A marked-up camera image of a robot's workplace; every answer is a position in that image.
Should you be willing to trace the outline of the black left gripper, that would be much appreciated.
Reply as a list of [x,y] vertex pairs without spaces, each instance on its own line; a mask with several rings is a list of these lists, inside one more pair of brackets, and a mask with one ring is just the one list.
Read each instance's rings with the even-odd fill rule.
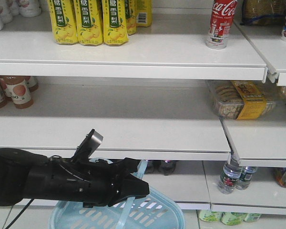
[[113,206],[127,198],[144,198],[149,184],[129,173],[137,172],[138,159],[124,158],[108,163],[72,163],[61,157],[33,165],[28,173],[23,197],[82,202],[86,206]]

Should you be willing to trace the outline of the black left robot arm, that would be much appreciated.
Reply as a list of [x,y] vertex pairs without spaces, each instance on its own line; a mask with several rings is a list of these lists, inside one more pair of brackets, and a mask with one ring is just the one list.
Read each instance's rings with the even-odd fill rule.
[[113,206],[149,194],[147,182],[134,176],[139,161],[46,157],[0,148],[0,206],[25,198],[81,202],[85,207]]

